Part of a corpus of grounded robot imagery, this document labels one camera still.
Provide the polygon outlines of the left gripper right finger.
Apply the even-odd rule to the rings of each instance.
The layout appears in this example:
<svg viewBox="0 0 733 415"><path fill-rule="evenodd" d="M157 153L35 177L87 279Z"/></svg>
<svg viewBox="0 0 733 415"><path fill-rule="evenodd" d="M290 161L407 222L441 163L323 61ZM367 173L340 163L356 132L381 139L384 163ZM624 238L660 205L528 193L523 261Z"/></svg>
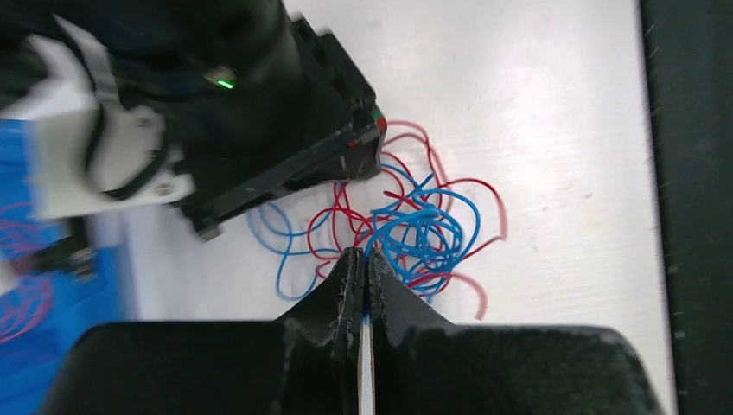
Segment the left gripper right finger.
<svg viewBox="0 0 733 415"><path fill-rule="evenodd" d="M451 414L456 325L404 285L380 249L368 254L373 391L378 414Z"/></svg>

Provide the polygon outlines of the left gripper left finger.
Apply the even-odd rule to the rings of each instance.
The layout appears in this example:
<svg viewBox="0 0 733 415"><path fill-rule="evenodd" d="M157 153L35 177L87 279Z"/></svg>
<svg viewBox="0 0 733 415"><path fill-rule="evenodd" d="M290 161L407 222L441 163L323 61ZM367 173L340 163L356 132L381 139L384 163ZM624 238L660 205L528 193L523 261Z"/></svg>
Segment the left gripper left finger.
<svg viewBox="0 0 733 415"><path fill-rule="evenodd" d="M348 248L329 275L280 316L284 357L276 414L357 414L366 260Z"/></svg>

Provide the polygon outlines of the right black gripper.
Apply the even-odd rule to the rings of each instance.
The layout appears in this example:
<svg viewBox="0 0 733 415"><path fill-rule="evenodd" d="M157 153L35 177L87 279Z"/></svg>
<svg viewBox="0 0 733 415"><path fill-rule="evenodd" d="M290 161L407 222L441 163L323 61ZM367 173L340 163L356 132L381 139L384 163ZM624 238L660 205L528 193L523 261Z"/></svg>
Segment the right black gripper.
<svg viewBox="0 0 733 415"><path fill-rule="evenodd" d="M290 33L304 75L300 97L259 110L225 92L183 120L184 158L174 170L192 177L194 191L176 206L201 239L268 201L380 172L386 126L375 91L331 31L298 16Z"/></svg>

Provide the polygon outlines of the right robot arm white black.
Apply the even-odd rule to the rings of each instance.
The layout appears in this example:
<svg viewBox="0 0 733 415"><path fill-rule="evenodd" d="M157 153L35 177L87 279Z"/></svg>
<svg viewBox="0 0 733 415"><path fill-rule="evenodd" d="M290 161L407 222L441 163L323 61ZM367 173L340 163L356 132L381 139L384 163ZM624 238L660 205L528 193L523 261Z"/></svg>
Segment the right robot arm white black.
<svg viewBox="0 0 733 415"><path fill-rule="evenodd" d="M103 192L128 201L164 167L194 190L176 203L203 239L268 201L381 169L386 122L374 90L336 37L292 18L280 1L4 1L1 105L48 77L28 42L64 44L91 66L62 21L105 48L121 105L144 105L165 127L149 162Z"/></svg>

